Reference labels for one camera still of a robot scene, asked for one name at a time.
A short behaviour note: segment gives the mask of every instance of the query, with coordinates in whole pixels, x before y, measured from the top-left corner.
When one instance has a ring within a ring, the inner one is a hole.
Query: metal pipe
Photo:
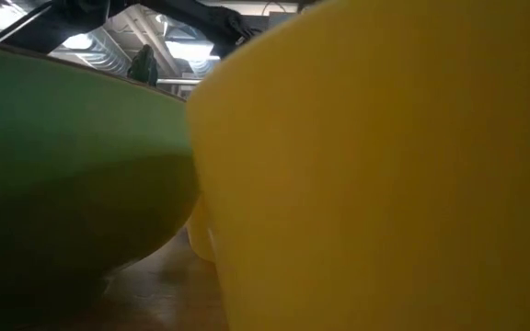
[[[190,68],[193,73],[198,77],[204,77],[210,73],[213,69],[212,61],[203,60],[203,61],[188,61]]]
[[[157,79],[157,84],[171,84],[171,85],[197,85],[201,82],[201,79],[189,79],[189,78],[165,78]]]
[[[117,57],[123,58],[128,63],[128,66],[130,66],[131,59],[128,54],[126,54],[122,47],[118,45],[118,42],[116,42],[116,40],[114,40],[103,27],[89,32],[89,36],[99,43],[106,51],[115,54]]]
[[[181,71],[179,70],[179,67],[178,67],[177,63],[175,62],[175,59],[173,58],[171,53],[168,51],[167,45],[165,44],[165,41],[164,40],[160,40],[156,36],[156,34],[153,31],[153,28],[148,24],[148,22],[146,21],[146,18],[143,16],[143,13],[141,13],[140,7],[138,5],[131,6],[130,8],[128,8],[126,10],[126,16],[128,16],[128,15],[130,15],[131,18],[135,18],[140,23],[140,25],[143,27],[143,29],[146,30],[146,32],[148,34],[146,36],[144,36],[141,33],[141,36],[148,37],[152,41],[152,44],[149,44],[149,45],[153,46],[153,44],[154,44],[155,47],[153,47],[153,48],[155,49],[155,51],[158,51],[163,56],[163,59],[168,63],[168,65],[170,67],[170,71],[167,70],[167,74],[173,74],[175,76],[181,76]]]
[[[106,55],[104,51],[81,51],[81,50],[54,50],[52,54],[71,54],[71,55]]]

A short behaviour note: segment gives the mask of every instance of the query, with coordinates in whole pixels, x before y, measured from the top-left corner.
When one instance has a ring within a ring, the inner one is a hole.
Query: floor
[[[126,268],[92,307],[24,330],[227,330],[215,267],[198,258],[181,231]]]

